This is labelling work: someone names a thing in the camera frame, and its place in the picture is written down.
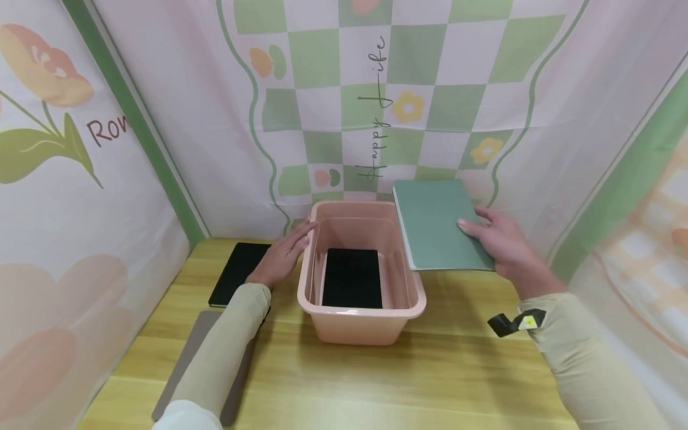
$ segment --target gray notebook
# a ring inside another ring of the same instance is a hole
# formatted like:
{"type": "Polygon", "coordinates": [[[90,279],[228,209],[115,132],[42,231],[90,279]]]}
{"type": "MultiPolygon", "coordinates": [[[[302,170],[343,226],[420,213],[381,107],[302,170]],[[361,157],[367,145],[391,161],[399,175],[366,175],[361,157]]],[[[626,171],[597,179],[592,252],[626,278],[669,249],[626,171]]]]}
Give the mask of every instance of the gray notebook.
{"type": "Polygon", "coordinates": [[[398,180],[393,191],[412,270],[495,269],[480,242],[456,226],[459,218],[478,222],[461,180],[398,180]]]}
{"type": "MultiPolygon", "coordinates": [[[[196,351],[201,347],[201,343],[206,338],[208,332],[214,326],[215,322],[218,320],[222,312],[216,312],[212,310],[206,310],[198,314],[196,322],[191,329],[189,334],[189,339],[184,345],[184,349],[177,360],[177,364],[172,370],[172,374],[167,380],[165,388],[162,390],[158,404],[153,410],[153,421],[158,421],[162,414],[165,412],[165,408],[170,403],[172,394],[177,388],[177,384],[182,379],[182,375],[186,371],[186,368],[191,363],[191,359],[196,355],[196,351]]],[[[227,401],[222,408],[222,412],[219,416],[219,421],[223,426],[228,427],[234,424],[237,419],[237,412],[239,411],[239,405],[241,404],[241,395],[244,390],[244,385],[246,384],[246,377],[248,376],[248,369],[251,364],[251,358],[253,357],[253,350],[255,349],[255,338],[251,340],[246,346],[246,351],[244,352],[244,358],[241,360],[241,365],[239,366],[239,371],[237,372],[237,377],[234,380],[234,384],[229,391],[227,396],[227,401]]]]}

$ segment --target green checkered pattern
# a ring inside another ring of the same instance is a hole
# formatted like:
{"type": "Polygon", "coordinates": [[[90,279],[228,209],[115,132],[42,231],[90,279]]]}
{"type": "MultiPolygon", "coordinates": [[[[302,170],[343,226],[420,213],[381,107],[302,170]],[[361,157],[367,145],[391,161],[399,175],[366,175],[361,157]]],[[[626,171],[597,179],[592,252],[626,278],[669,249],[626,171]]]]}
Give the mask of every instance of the green checkered pattern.
{"type": "Polygon", "coordinates": [[[252,65],[261,141],[294,140],[266,147],[278,201],[391,200],[397,179],[486,178],[524,126],[527,78],[566,18],[517,13],[517,1],[340,0],[320,13],[322,2],[235,0],[247,63],[251,48],[278,51],[275,67],[286,58],[286,76],[252,65]]]}

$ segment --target beige sleeve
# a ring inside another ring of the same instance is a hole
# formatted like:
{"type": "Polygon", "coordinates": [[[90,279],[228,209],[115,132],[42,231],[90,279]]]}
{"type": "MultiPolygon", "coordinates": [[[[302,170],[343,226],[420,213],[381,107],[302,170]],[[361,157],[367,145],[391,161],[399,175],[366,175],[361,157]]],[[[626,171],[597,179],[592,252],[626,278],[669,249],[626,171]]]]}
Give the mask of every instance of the beige sleeve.
{"type": "Polygon", "coordinates": [[[644,387],[598,337],[578,298],[568,292],[548,294],[525,300],[519,308],[547,312],[542,327],[530,330],[530,337],[581,429],[668,429],[644,387]]]}
{"type": "Polygon", "coordinates": [[[190,400],[215,416],[253,339],[270,308],[270,290],[258,283],[239,287],[186,368],[170,402],[190,400]]]}

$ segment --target pink plastic basket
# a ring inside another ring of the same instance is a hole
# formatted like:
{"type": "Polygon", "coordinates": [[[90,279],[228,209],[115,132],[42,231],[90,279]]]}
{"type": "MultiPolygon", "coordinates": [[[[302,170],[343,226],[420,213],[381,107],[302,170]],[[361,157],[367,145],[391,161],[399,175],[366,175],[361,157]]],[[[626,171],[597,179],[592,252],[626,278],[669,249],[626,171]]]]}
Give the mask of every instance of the pink plastic basket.
{"type": "Polygon", "coordinates": [[[329,343],[391,345],[426,304],[420,276],[407,263],[394,203],[318,202],[311,219],[320,225],[309,234],[297,297],[313,318],[318,337],[329,343]],[[329,248],[377,250],[382,309],[321,305],[329,248]]]}

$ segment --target green notebook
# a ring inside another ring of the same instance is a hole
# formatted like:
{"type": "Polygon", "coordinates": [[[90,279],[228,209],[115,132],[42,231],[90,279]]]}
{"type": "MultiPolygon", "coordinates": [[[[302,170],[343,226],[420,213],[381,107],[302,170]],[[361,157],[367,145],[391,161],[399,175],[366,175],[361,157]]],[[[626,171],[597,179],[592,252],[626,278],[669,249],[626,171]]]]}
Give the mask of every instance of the green notebook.
{"type": "Polygon", "coordinates": [[[480,242],[456,226],[459,218],[478,222],[461,180],[398,180],[393,190],[412,270],[495,269],[480,242]]]}

